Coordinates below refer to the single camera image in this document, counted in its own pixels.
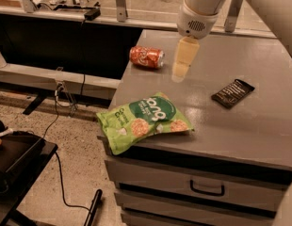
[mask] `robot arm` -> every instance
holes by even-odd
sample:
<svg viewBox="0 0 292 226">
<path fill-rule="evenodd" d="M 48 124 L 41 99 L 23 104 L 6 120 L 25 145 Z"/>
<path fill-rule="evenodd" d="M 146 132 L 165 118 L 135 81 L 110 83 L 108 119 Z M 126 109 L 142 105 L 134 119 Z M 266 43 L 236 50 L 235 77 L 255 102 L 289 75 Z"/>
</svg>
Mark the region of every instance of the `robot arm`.
<svg viewBox="0 0 292 226">
<path fill-rule="evenodd" d="M 183 36 L 202 39 L 216 22 L 225 0 L 184 0 L 178 17 Z M 292 56 L 292 0 L 246 0 Z"/>
</svg>

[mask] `cabinet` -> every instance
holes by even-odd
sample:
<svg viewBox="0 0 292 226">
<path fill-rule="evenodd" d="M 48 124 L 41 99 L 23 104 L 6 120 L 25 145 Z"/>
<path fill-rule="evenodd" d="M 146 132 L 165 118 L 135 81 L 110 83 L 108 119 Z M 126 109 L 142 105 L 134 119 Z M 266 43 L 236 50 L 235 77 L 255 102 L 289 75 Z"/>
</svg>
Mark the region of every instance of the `cabinet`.
<svg viewBox="0 0 292 226">
<path fill-rule="evenodd" d="M 200 40 L 184 82 L 174 83 L 178 40 L 177 33 L 144 30 L 138 45 L 163 49 L 165 66 L 154 72 L 129 63 L 110 108 L 162 91 L 195 131 L 148 137 L 119 155 L 99 136 L 123 222 L 272 225 L 292 182 L 292 60 L 277 53 L 283 51 L 277 40 L 209 36 Z M 256 89 L 227 110 L 210 95 L 235 78 Z"/>
</svg>

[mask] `soda can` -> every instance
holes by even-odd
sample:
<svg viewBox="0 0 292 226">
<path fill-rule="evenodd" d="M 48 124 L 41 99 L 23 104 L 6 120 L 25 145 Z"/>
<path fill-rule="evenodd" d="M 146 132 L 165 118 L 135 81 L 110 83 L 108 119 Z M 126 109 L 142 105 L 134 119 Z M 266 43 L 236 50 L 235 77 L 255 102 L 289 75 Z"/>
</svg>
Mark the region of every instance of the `soda can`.
<svg viewBox="0 0 292 226">
<path fill-rule="evenodd" d="M 163 67 L 165 53 L 152 47 L 135 46 L 129 53 L 129 59 L 133 64 L 159 69 Z"/>
</svg>

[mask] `drawer handle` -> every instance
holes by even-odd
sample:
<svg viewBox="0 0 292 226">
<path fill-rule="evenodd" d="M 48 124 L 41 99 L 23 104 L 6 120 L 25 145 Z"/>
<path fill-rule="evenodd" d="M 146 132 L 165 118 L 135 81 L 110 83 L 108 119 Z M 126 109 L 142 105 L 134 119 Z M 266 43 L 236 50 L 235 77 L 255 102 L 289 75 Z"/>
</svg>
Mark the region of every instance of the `drawer handle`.
<svg viewBox="0 0 292 226">
<path fill-rule="evenodd" d="M 215 193 L 215 192 L 206 192 L 206 191 L 196 189 L 196 188 L 194 188 L 193 184 L 194 184 L 193 180 L 190 180 L 190 188 L 193 192 L 201 193 L 201 194 L 209 195 L 209 196 L 215 196 L 215 197 L 222 197 L 224 195 L 224 185 L 221 185 L 221 192 L 220 193 Z"/>
</svg>

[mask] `green chip bag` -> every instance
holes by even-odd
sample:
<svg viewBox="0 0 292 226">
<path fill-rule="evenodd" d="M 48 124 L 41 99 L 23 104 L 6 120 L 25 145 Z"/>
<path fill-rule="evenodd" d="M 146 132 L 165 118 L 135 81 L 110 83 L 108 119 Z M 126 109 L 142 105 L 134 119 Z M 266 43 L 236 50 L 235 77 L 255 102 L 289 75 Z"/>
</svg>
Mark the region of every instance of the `green chip bag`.
<svg viewBox="0 0 292 226">
<path fill-rule="evenodd" d="M 193 130 L 186 117 L 161 92 L 96 115 L 113 154 L 123 153 L 155 134 Z"/>
</svg>

